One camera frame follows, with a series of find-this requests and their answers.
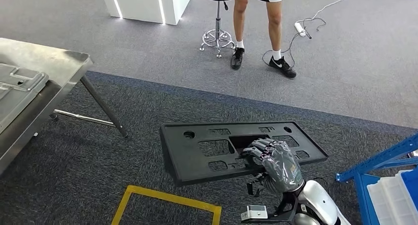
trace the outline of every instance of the yellow floor tape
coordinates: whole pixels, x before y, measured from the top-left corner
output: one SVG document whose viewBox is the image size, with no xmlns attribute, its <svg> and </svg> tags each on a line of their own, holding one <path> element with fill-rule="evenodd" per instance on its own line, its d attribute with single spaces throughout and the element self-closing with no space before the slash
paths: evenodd
<svg viewBox="0 0 418 225">
<path fill-rule="evenodd" d="M 145 195 L 148 197 L 162 199 L 165 201 L 182 204 L 182 205 L 212 212 L 213 213 L 212 225 L 219 225 L 219 222 L 221 219 L 222 207 L 220 206 L 208 204 L 206 202 L 202 202 L 202 201 L 198 201 L 194 199 L 184 198 L 184 197 L 173 195 L 173 194 L 154 191 L 154 190 L 143 188 L 143 187 L 129 185 L 126 188 L 125 193 L 123 194 L 122 200 L 120 201 L 115 217 L 113 217 L 112 225 L 119 224 L 120 219 L 122 218 L 122 215 L 123 215 L 123 211 L 125 211 L 126 205 L 128 204 L 128 201 L 129 201 L 129 197 L 131 197 L 132 193 L 141 194 L 141 195 Z"/>
</svg>

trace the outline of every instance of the knee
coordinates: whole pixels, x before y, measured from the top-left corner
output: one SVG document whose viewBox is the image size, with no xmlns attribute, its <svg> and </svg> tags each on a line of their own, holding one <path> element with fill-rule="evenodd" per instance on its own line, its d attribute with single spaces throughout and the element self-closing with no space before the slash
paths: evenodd
<svg viewBox="0 0 418 225">
<path fill-rule="evenodd" d="M 234 11 L 237 13 L 244 13 L 247 8 L 248 0 L 235 1 Z"/>
<path fill-rule="evenodd" d="M 281 13 L 269 15 L 269 23 L 275 26 L 279 26 L 281 24 Z"/>
</svg>

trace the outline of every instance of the white sock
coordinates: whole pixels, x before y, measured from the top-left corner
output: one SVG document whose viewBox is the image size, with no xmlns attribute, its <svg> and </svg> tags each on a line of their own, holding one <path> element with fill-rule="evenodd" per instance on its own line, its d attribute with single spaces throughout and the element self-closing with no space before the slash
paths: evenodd
<svg viewBox="0 0 418 225">
<path fill-rule="evenodd" d="M 237 48 L 244 48 L 244 41 L 237 41 Z"/>
<path fill-rule="evenodd" d="M 276 61 L 281 59 L 281 49 L 279 49 L 278 51 L 273 50 L 273 59 Z"/>
</svg>

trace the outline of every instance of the white power strip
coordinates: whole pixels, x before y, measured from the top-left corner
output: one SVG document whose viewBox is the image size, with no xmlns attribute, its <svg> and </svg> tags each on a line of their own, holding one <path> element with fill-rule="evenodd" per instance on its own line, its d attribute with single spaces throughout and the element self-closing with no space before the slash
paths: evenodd
<svg viewBox="0 0 418 225">
<path fill-rule="evenodd" d="M 305 37 L 306 36 L 306 30 L 303 29 L 302 25 L 300 25 L 299 22 L 296 22 L 295 23 L 295 28 L 296 28 L 296 30 L 298 31 L 298 33 L 299 33 L 299 35 L 301 37 Z"/>
</svg>

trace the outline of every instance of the nike logo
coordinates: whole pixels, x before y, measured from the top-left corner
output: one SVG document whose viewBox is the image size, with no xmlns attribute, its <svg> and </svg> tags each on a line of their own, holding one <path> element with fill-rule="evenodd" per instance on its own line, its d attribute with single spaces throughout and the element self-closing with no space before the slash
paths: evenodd
<svg viewBox="0 0 418 225">
<path fill-rule="evenodd" d="M 276 61 L 275 61 L 274 59 L 272 59 L 272 60 L 273 60 L 273 62 L 274 62 L 274 63 L 275 63 L 275 64 L 276 64 L 279 68 L 281 68 L 281 67 L 282 67 L 282 65 L 281 65 L 281 64 L 280 64 L 280 65 L 279 65 L 279 64 L 277 64 L 277 63 L 276 63 Z"/>
</svg>

